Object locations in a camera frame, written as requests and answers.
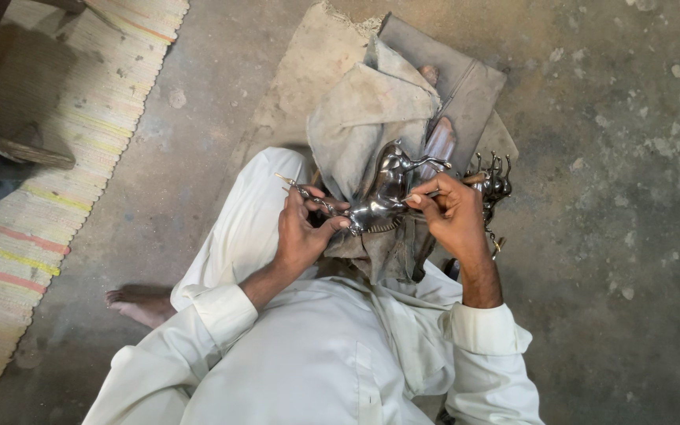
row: yellow stripe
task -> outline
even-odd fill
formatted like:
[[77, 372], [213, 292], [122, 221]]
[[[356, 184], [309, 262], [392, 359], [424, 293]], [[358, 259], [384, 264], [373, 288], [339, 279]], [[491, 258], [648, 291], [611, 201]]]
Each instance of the yellow stripe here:
[[22, 185], [20, 186], [20, 188], [25, 190], [26, 192], [34, 194], [35, 196], [46, 198], [48, 200], [53, 200], [54, 202], [63, 203], [64, 205], [82, 209], [83, 211], [90, 211], [93, 208], [93, 205], [86, 205], [84, 203], [76, 202], [74, 200], [65, 199], [59, 195], [52, 194], [52, 192], [49, 192], [48, 190], [34, 188], [31, 185]]
[[66, 107], [60, 107], [57, 109], [58, 112], [62, 113], [65, 116], [72, 116], [72, 118], [75, 118], [76, 116], [79, 118], [78, 121], [83, 121], [83, 122], [91, 122], [95, 124], [96, 126], [105, 129], [107, 131], [111, 131], [112, 133], [125, 136], [125, 137], [132, 137], [133, 136], [133, 131], [130, 131], [128, 129], [122, 128], [120, 126], [115, 126], [114, 124], [110, 124], [106, 121], [102, 120], [97, 120], [96, 118], [93, 118], [92, 116], [85, 115], [84, 113], [79, 113], [76, 111], [71, 111], [70, 109]]
[[101, 150], [105, 150], [109, 153], [112, 153], [114, 155], [121, 155], [122, 154], [122, 149], [117, 148], [115, 146], [112, 146], [111, 144], [108, 143], [102, 143], [98, 140], [93, 140], [93, 139], [82, 139], [86, 144], [89, 144], [91, 146], [95, 146], [96, 148], [99, 148]]
[[49, 266], [48, 264], [42, 263], [40, 261], [36, 261], [24, 256], [18, 256], [3, 249], [0, 249], [0, 257], [17, 261], [18, 263], [24, 264], [26, 266], [38, 268], [52, 276], [59, 276], [59, 267]]

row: red stripe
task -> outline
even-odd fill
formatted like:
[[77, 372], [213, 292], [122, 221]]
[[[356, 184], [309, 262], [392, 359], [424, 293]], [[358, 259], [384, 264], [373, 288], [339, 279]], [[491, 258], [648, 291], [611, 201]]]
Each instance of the red stripe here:
[[54, 253], [59, 253], [62, 255], [67, 255], [70, 252], [70, 248], [66, 245], [61, 245], [56, 242], [52, 242], [50, 240], [43, 239], [42, 237], [38, 236], [28, 236], [22, 232], [19, 231], [14, 231], [12, 229], [6, 228], [4, 226], [0, 226], [0, 233], [3, 233], [6, 236], [9, 236], [13, 239], [19, 239], [19, 240], [30, 240], [33, 242], [36, 246], [46, 249], [47, 251], [52, 251]]
[[22, 277], [8, 275], [7, 273], [0, 272], [0, 281], [7, 282], [8, 284], [22, 286], [26, 289], [34, 290], [39, 294], [43, 294], [44, 292], [46, 292], [46, 286], [36, 284], [35, 282], [23, 279]]

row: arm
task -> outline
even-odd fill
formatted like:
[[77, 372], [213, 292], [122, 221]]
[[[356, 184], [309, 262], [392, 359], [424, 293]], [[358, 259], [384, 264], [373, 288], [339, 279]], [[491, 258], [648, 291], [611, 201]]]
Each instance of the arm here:
[[[423, 195], [440, 190], [430, 199]], [[481, 193], [438, 173], [411, 190], [431, 234], [461, 263], [463, 299], [440, 318], [453, 341], [456, 380], [446, 408], [457, 423], [541, 424], [540, 397], [521, 354], [531, 334], [503, 303], [500, 279], [484, 237]]]
[[[324, 196], [316, 188], [309, 190]], [[322, 227], [311, 227], [306, 221], [308, 209], [318, 208], [305, 205], [291, 188], [279, 214], [279, 243], [272, 262], [240, 285], [186, 286], [184, 295], [194, 304], [137, 346], [115, 354], [83, 423], [179, 424], [190, 397], [222, 352], [251, 328], [259, 310], [316, 261], [335, 231], [349, 224], [347, 218], [335, 217]]]

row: shirt cuff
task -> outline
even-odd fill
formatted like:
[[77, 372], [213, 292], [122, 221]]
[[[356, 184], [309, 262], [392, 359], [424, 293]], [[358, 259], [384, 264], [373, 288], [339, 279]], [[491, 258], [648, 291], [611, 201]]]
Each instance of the shirt cuff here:
[[187, 285], [181, 294], [193, 300], [206, 330], [220, 348], [234, 343], [253, 326], [259, 316], [251, 300], [238, 285], [214, 288]]
[[513, 321], [503, 304], [494, 309], [474, 309], [455, 303], [440, 315], [440, 330], [458, 348], [479, 355], [523, 354], [532, 341], [529, 331]]

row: white sleeve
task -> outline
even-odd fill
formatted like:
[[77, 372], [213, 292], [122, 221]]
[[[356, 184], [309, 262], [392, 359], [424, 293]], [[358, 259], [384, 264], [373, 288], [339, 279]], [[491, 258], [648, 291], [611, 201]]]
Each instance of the white sleeve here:
[[453, 341], [456, 380], [445, 405], [456, 423], [543, 423], [540, 395], [521, 356], [532, 336], [513, 321], [507, 305], [473, 309], [456, 303], [440, 326]]
[[194, 304], [120, 349], [83, 424], [178, 425], [204, 376], [256, 320], [238, 285], [186, 287]]

